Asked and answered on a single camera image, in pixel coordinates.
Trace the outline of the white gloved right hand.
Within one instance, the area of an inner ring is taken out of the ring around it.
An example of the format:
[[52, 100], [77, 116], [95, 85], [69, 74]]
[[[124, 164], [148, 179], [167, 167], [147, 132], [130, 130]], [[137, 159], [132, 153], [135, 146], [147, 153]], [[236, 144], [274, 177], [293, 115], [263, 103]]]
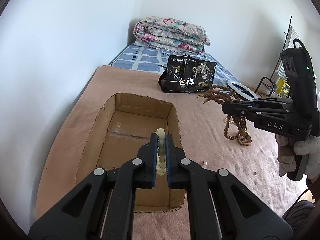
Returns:
[[276, 134], [278, 144], [279, 176], [294, 172], [297, 168], [296, 156], [308, 156], [308, 162], [303, 171], [314, 183], [319, 178], [319, 137], [310, 136], [304, 141], [295, 141]]

